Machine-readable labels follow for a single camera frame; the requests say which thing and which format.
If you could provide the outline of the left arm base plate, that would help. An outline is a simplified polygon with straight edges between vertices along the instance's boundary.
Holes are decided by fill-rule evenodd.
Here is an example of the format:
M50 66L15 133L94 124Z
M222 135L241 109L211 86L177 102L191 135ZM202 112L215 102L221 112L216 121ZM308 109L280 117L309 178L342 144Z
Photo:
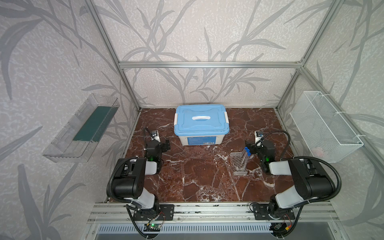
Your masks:
M135 221L172 221L175 213L175 205L160 204L152 209L135 211Z

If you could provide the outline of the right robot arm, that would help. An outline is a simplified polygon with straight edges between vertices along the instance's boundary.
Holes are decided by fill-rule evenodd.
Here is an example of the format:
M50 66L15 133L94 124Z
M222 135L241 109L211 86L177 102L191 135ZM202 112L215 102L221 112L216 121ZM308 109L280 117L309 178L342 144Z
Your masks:
M268 204L270 215L304 205L328 201L341 191L342 179L328 162L310 156L275 160L275 145L258 140L246 141L248 155L257 155L266 174L291 176L294 185L271 197Z

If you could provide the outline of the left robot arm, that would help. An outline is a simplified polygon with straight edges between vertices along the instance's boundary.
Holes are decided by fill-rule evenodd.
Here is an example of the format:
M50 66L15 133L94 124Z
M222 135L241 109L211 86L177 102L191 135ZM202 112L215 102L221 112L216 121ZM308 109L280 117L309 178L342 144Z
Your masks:
M129 210L159 214L159 200L145 189L145 177L160 173L162 154L170 149L169 140L164 143L152 140L147 144L143 158L119 159L107 184L107 196L113 201L126 203Z

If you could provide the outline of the test tube blue cap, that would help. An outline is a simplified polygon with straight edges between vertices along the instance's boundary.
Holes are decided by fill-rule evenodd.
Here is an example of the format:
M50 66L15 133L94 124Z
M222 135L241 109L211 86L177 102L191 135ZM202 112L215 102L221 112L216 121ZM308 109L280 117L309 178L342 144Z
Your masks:
M251 152L250 152L250 149L248 147L244 148L244 150L242 151L242 154L243 154L244 158L248 158L248 157L250 157L252 155Z

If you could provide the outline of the white plastic storage bin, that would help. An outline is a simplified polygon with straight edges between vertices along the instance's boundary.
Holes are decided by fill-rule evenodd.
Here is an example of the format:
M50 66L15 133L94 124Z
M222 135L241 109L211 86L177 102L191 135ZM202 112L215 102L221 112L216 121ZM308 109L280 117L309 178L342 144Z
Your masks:
M197 146L197 145L218 145L221 144L225 135L215 136L178 136L183 146Z

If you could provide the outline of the blue plastic bin lid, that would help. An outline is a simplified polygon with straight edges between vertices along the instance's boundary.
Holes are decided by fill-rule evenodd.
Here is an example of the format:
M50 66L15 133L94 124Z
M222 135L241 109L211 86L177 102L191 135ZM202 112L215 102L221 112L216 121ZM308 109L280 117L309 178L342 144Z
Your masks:
M229 131L223 105L184 105L176 109L174 132L179 137L226 135Z

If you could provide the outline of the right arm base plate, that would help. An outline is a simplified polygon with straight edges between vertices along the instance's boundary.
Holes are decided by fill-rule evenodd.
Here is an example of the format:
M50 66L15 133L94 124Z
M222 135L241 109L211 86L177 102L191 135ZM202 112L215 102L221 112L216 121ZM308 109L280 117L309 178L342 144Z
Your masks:
M249 205L255 220L282 220L285 215L290 213L285 209L271 209L268 204L251 203Z

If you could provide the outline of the clear plastic test tube rack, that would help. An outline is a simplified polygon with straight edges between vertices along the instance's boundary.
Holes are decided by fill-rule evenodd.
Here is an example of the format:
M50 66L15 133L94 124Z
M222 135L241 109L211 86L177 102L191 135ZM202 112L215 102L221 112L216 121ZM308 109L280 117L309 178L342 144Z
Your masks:
M247 151L230 153L230 166L234 176L246 176L250 155Z

